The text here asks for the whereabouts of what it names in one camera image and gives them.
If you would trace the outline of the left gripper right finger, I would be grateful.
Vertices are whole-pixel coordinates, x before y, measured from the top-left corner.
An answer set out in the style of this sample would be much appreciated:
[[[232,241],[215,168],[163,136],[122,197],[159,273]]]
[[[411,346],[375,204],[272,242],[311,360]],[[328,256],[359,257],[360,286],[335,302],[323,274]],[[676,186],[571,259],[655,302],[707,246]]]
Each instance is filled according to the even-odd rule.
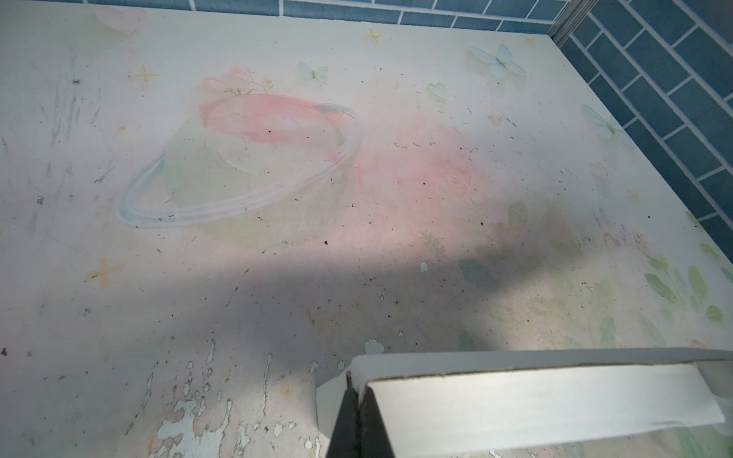
[[[359,446],[361,458],[395,458],[371,387],[366,387],[359,410]]]

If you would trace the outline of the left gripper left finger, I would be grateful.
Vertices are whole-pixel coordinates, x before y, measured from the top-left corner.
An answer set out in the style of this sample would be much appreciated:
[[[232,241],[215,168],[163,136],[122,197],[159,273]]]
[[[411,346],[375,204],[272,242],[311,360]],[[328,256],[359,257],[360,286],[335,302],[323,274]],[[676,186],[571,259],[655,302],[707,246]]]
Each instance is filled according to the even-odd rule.
[[[347,388],[342,398],[326,458],[359,458],[359,396],[353,387],[351,372],[346,372]]]

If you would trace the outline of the white paper box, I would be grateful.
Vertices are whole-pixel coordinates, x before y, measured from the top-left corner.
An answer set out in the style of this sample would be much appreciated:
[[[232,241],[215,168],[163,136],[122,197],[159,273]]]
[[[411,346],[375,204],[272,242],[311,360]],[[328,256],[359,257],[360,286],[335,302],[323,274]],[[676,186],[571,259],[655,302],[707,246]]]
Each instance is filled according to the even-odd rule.
[[[316,391],[330,440],[351,372],[395,457],[532,448],[730,426],[732,355],[694,348],[363,355]]]

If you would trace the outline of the right aluminium corner post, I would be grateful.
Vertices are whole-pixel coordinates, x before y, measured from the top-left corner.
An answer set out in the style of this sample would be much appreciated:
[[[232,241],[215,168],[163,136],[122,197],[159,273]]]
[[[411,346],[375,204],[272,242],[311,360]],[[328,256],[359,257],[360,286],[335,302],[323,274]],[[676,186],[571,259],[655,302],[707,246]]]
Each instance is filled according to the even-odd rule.
[[[548,31],[551,40],[561,47],[595,8],[599,0],[571,0]]]

